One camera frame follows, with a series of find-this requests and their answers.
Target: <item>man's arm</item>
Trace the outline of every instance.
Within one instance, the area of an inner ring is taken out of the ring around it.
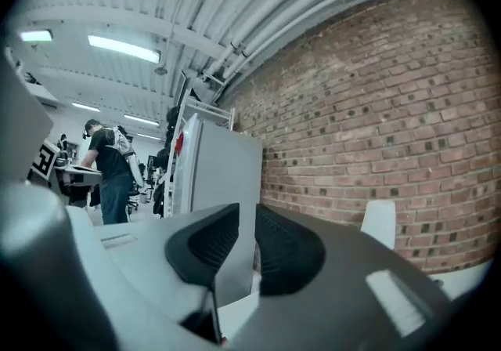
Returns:
[[[94,163],[98,154],[99,152],[97,150],[87,150],[87,154],[85,155],[84,160],[81,161],[81,165],[91,168],[92,163]]]

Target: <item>white wall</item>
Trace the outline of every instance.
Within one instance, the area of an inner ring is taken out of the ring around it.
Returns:
[[[80,112],[79,110],[75,110],[73,108],[69,109],[63,106],[58,107],[57,110],[46,107],[45,110],[54,122],[52,131],[49,134],[49,141],[57,143],[61,135],[66,134],[69,142],[80,145],[77,156],[77,162],[79,163],[84,158],[87,153],[88,146],[91,143],[90,138],[82,138],[85,123],[90,118],[96,118],[99,120],[99,116],[96,116],[96,114],[92,112]],[[151,154],[156,156],[158,151],[164,146],[160,143],[160,141],[155,139],[135,136],[132,141],[132,147],[137,153],[138,159],[146,165],[148,163],[148,156]]]

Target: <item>man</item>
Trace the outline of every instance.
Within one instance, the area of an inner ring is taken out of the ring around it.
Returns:
[[[90,168],[96,161],[97,169],[103,174],[103,181],[99,184],[103,223],[126,223],[125,208],[128,192],[132,188],[131,169],[125,157],[118,150],[109,147],[112,143],[99,121],[87,121],[85,133],[92,139],[81,165]]]

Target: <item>refrigerator door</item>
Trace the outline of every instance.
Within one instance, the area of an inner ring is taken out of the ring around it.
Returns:
[[[194,114],[182,129],[181,153],[176,160],[174,190],[172,192],[172,211],[190,213],[192,211],[193,177],[200,142],[202,121]]]

